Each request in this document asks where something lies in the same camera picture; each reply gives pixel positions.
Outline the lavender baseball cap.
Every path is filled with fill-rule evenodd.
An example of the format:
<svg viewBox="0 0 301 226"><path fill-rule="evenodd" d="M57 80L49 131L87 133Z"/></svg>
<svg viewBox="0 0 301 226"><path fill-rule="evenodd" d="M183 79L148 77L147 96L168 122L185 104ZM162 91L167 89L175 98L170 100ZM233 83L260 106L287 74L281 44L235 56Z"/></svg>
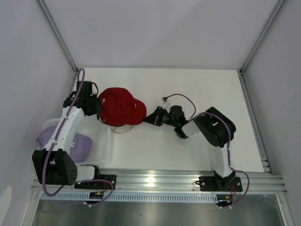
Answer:
<svg viewBox="0 0 301 226"><path fill-rule="evenodd" d="M53 125L41 131L39 137L36 139L40 149L42 149L50 140L56 127L56 125ZM92 144L93 141L90 137L76 133L70 148L71 159L75 163L84 162L91 152Z"/></svg>

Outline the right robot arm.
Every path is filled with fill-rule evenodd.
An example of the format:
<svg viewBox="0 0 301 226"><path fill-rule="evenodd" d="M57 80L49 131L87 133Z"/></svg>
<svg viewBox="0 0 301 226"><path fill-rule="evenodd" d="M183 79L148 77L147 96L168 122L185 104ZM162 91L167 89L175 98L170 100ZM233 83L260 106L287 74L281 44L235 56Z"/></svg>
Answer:
<svg viewBox="0 0 301 226"><path fill-rule="evenodd" d="M212 106L188 120L179 105L171 106L169 111L158 106L152 114L143 119L143 122L158 127L163 124L172 126L181 139L188 139L199 132L202 133L214 147L214 185L219 190L225 190L231 185L236 174L230 166L230 143L234 139L236 126L217 108Z"/></svg>

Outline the red baseball cap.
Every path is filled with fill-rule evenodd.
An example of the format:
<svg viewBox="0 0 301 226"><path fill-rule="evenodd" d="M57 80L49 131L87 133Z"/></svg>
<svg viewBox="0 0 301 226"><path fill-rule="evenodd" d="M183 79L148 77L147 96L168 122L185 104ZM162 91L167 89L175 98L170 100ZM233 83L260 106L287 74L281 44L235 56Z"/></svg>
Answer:
<svg viewBox="0 0 301 226"><path fill-rule="evenodd" d="M147 114L145 104L125 88L107 88L98 96L98 101L101 108L98 120L112 127L139 125Z"/></svg>

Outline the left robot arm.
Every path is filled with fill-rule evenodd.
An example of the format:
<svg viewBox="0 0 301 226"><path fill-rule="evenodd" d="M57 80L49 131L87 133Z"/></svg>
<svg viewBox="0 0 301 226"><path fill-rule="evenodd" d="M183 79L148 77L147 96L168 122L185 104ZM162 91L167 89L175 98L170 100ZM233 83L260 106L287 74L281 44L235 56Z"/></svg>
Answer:
<svg viewBox="0 0 301 226"><path fill-rule="evenodd" d="M98 87L92 81L79 81L76 90L63 102L62 116L53 135L32 155L38 181L43 185L71 186L85 181L90 188L98 188L102 177L91 165L76 165L70 156L77 130L87 116L100 112Z"/></svg>

